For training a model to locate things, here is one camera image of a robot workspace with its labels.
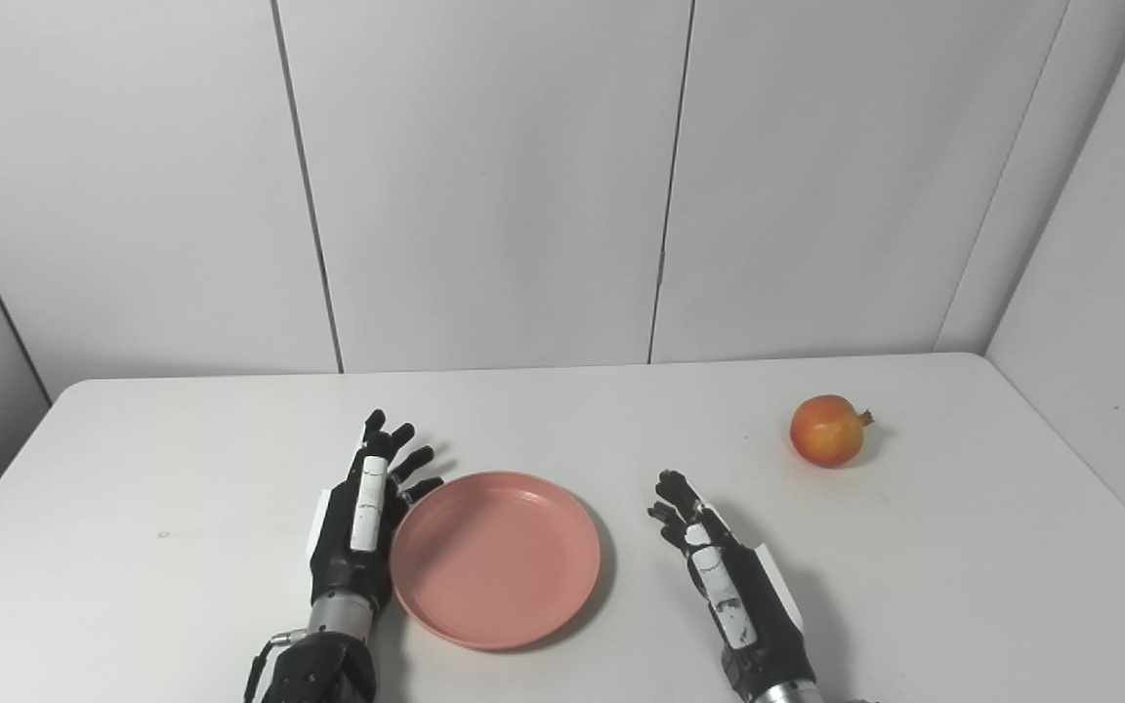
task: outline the robotic hand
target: robotic hand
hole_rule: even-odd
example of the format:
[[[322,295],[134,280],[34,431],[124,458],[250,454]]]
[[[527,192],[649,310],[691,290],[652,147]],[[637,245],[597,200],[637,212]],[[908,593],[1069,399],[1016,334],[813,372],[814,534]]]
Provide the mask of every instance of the robotic hand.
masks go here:
[[[345,480],[325,492],[313,535],[312,618],[305,629],[268,640],[254,659],[245,701],[253,703],[268,654],[289,646],[277,659],[263,703],[370,703],[375,668],[367,649],[371,625],[393,601],[388,548],[397,525],[416,499],[441,485],[430,477],[403,485],[433,459],[430,447],[412,451],[393,470],[397,451],[415,436],[404,424],[384,432],[385,414],[367,418],[362,443]]]
[[[663,471],[648,510],[684,553],[723,638],[722,667],[745,703],[822,703],[804,654],[801,614],[766,546],[737,541],[684,475]]]

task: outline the robot finger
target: robot finger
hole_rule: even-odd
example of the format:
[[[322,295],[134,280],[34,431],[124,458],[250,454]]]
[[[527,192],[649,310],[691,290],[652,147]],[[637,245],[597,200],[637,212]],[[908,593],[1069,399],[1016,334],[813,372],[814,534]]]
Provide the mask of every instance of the robot finger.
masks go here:
[[[654,506],[648,510],[648,515],[663,524],[663,539],[670,547],[675,547],[687,555],[688,543],[684,540],[684,521],[680,520],[680,515],[675,512],[675,508],[668,506],[666,503],[662,503],[659,499],[659,502],[654,503]]]
[[[370,415],[367,415],[367,420],[362,422],[362,441],[367,441],[367,436],[372,433],[379,432],[380,427],[385,426],[385,411],[376,408],[371,411]]]
[[[414,504],[418,503],[418,501],[424,498],[425,495],[441,488],[442,484],[446,484],[446,480],[443,480],[442,477],[426,477],[424,480],[418,481],[418,484],[403,490],[403,501],[406,503],[407,507],[414,506]]]
[[[654,503],[654,506],[647,512],[648,516],[654,517],[654,520],[660,522],[662,524],[669,525],[673,522],[684,523],[684,521],[680,520],[680,514],[675,512],[675,507],[670,507],[668,504],[662,503],[660,499]]]
[[[407,441],[411,441],[411,438],[414,436],[415,436],[415,426],[412,425],[411,423],[403,423],[403,426],[395,429],[394,434],[388,436],[388,441],[389,444],[393,445],[393,449],[396,453],[397,450],[400,450],[403,447],[405,447]]]
[[[394,470],[388,472],[388,476],[394,479],[394,484],[403,485],[406,484],[406,479],[410,479],[412,472],[418,471],[423,468],[425,463],[432,461],[434,453],[432,447],[420,447],[411,454],[403,459],[403,462],[398,463]]]
[[[688,479],[682,472],[669,469],[660,472],[657,476],[657,485],[654,486],[654,492],[670,503],[672,506],[675,506],[680,516],[684,517],[684,522],[692,523],[692,521],[696,520],[701,497],[698,497],[698,493],[692,489],[692,486],[688,485]]]

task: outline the silver metal cylinder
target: silver metal cylinder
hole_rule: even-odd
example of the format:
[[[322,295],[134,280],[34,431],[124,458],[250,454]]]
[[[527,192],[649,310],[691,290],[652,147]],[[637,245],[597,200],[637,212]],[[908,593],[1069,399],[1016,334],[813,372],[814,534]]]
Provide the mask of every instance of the silver metal cylinder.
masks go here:
[[[754,703],[822,703],[812,681],[790,681],[767,688]]]
[[[371,632],[371,604],[348,591],[325,593],[312,605],[307,632],[341,632],[367,641]]]

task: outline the red fruit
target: red fruit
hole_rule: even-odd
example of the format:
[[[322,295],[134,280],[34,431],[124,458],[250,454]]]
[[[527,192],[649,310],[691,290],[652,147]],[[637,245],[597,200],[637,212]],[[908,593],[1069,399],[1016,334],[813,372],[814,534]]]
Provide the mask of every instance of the red fruit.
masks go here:
[[[875,422],[840,396],[816,396],[798,406],[789,438],[807,462],[839,467],[862,449],[862,429]]]

